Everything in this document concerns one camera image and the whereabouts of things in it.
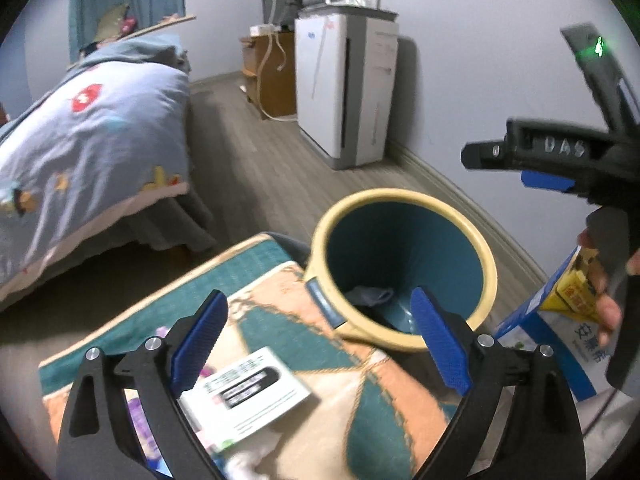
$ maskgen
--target finger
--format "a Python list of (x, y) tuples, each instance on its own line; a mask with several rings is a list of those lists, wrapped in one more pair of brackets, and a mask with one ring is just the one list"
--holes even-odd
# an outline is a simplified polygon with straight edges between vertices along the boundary
[(587, 229), (585, 229), (578, 235), (578, 239), (576, 241), (581, 247), (587, 247), (588, 249), (596, 248), (596, 245), (593, 243), (593, 240), (591, 240)]
[(609, 278), (607, 277), (607, 273), (604, 271), (604, 267), (602, 267), (602, 264), (597, 260), (597, 258), (594, 258), (589, 264), (587, 278), (598, 294), (602, 294), (607, 290)]
[(616, 329), (622, 322), (622, 311), (618, 304), (607, 294), (601, 295), (596, 300), (596, 312), (604, 328)]
[(640, 274), (640, 250), (637, 250), (634, 255), (629, 258), (626, 263), (626, 273), (629, 276), (637, 276)]
[(600, 348), (605, 348), (609, 341), (611, 341), (611, 332), (604, 327), (600, 327), (598, 329), (598, 344)]

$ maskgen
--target green led indicator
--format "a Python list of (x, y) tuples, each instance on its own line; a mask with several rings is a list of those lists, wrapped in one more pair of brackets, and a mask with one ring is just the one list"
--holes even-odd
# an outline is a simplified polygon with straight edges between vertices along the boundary
[(598, 36), (598, 43), (596, 43), (596, 54), (598, 57), (602, 57), (602, 51), (604, 49), (602, 37)]

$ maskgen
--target metal screw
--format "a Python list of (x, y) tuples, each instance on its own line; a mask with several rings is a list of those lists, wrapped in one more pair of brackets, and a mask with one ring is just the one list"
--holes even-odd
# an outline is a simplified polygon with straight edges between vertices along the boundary
[(86, 354), (84, 354), (84, 357), (86, 357), (87, 359), (89, 359), (89, 361), (93, 361), (95, 358), (98, 357), (98, 355), (100, 355), (100, 349), (98, 347), (91, 347), (86, 351)]
[(494, 338), (488, 334), (481, 334), (478, 336), (478, 344), (485, 348), (493, 346), (495, 343)]
[(160, 348), (162, 344), (162, 339), (159, 337), (150, 337), (145, 341), (145, 348), (147, 350), (155, 350), (156, 348)]
[(540, 353), (544, 357), (551, 357), (554, 354), (554, 349), (549, 345), (540, 345)]

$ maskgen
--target gray floor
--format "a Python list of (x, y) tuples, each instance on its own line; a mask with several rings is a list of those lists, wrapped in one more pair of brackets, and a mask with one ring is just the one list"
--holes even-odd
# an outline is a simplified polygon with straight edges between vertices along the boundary
[[(234, 79), (193, 86), (188, 136), (196, 190), (216, 218), (214, 252), (266, 230), (308, 242), (324, 211), (358, 190), (429, 192), (390, 162), (330, 170), (295, 124), (261, 121)], [(38, 362), (211, 256), (126, 246), (51, 280), (0, 314), (0, 408), (48, 474), (53, 474), (55, 446), (40, 403)], [(529, 294), (509, 268), (509, 262), (498, 262), (494, 319)]]

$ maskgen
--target trash can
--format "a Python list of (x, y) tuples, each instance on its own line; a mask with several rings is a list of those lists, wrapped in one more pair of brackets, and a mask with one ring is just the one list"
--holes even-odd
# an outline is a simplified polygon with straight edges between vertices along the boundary
[[(404, 189), (350, 195), (321, 218), (307, 289), (343, 338), (400, 351), (425, 349), (412, 326), (411, 291), (425, 286), (475, 330), (494, 304), (497, 271), (478, 229), (451, 206)], [(385, 289), (386, 303), (354, 306), (350, 291)]]

